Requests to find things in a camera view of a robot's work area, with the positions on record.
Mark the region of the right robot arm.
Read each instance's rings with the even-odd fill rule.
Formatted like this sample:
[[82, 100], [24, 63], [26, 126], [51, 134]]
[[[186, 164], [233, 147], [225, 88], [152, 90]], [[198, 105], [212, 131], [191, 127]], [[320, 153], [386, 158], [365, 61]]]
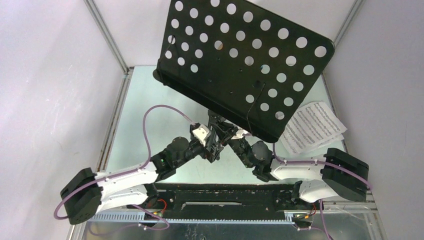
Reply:
[[250, 145], [243, 138], [223, 142], [237, 155], [243, 165], [262, 182], [295, 180], [291, 204], [304, 209], [310, 203], [332, 197], [362, 202], [371, 188], [368, 182], [369, 165], [338, 149], [308, 159], [281, 158], [275, 148], [263, 141]]

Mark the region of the black music stand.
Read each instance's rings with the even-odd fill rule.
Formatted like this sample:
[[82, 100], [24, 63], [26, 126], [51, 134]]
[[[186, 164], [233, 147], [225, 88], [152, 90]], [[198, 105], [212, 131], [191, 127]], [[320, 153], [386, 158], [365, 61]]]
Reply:
[[154, 78], [276, 143], [334, 42], [247, 0], [172, 0]]

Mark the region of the sheet music page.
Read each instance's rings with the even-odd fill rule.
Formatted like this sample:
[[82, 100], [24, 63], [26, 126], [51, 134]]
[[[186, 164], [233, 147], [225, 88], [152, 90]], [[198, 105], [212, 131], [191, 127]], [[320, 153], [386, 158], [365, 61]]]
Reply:
[[279, 140], [290, 154], [300, 155], [342, 141], [344, 140], [344, 136], [342, 134], [321, 134], [314, 130], [310, 132], [286, 129]]
[[327, 136], [343, 134], [347, 130], [331, 108], [323, 101], [310, 102], [296, 110], [284, 131], [286, 129], [316, 131]]

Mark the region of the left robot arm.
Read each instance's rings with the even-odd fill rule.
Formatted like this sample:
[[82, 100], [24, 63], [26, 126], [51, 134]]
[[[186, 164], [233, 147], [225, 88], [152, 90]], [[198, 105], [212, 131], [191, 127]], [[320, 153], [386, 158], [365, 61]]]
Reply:
[[196, 157], [214, 162], [223, 148], [216, 137], [207, 140], [206, 144], [196, 137], [191, 140], [176, 137], [146, 164], [116, 172], [93, 172], [89, 167], [84, 168], [60, 191], [65, 219], [77, 225], [112, 208], [126, 205], [153, 208], [158, 202], [154, 183], [171, 177]]

